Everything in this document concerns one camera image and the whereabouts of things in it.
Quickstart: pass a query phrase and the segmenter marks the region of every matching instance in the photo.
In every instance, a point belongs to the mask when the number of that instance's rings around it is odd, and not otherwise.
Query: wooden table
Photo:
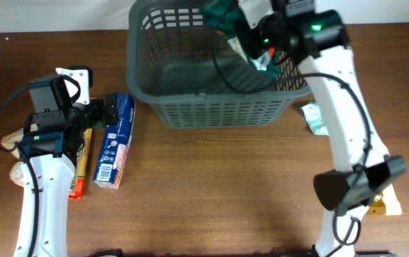
[[[349,26],[360,85],[390,152],[408,162],[395,184],[402,216],[367,216],[357,245],[409,256],[409,24]],[[94,70],[92,96],[128,92],[126,31],[0,34],[0,103],[30,79],[75,64]],[[313,177],[333,168],[326,137],[314,136],[299,99],[273,125],[176,131],[136,102],[128,166],[119,190],[92,176],[103,131],[94,133],[84,199],[70,201],[69,256],[122,248],[127,253],[217,254],[309,248],[323,207]],[[0,117],[0,138],[22,125],[28,94]],[[0,152],[0,256],[14,252],[22,188],[16,162]]]

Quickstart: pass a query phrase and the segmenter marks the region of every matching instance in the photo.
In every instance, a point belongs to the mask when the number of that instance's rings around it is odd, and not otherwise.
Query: snack package
[[[117,189],[125,168],[125,160],[133,131],[134,100],[128,94],[117,94],[118,123],[108,126],[98,157],[93,180],[102,188]]]
[[[81,199],[84,194],[85,170],[89,159],[91,132],[91,128],[84,132],[85,143],[77,153],[76,170],[74,171],[74,178],[69,189],[70,199]]]

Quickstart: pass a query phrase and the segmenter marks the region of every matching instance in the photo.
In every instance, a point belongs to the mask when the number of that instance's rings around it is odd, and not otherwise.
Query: barcode
[[[96,180],[97,181],[109,181],[109,179],[111,178],[111,172],[112,172],[112,165],[102,163],[99,166],[98,178],[96,178]]]

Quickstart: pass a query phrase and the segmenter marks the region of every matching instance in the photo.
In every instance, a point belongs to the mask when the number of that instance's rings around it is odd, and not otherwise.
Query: white backdrop
[[[0,32],[127,29],[134,1],[0,0]],[[409,22],[409,0],[316,1],[319,11],[336,9],[347,24]]]

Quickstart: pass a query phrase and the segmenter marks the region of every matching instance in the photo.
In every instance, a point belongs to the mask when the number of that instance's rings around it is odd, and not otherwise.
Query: wood grain
[[[408,174],[395,184],[404,214],[369,216],[357,249],[409,256],[409,24],[349,26],[360,85],[375,126]],[[94,70],[92,96],[128,92],[126,31],[0,34],[0,103],[56,67]],[[91,178],[103,131],[94,133],[84,199],[69,202],[69,256],[127,253],[218,254],[309,248],[323,208],[317,173],[332,169],[328,139],[306,128],[297,100],[271,126],[176,131],[136,102],[128,165],[119,190]],[[0,138],[22,125],[28,94],[0,117]],[[14,252],[22,189],[9,180],[16,160],[0,152],[0,256]]]

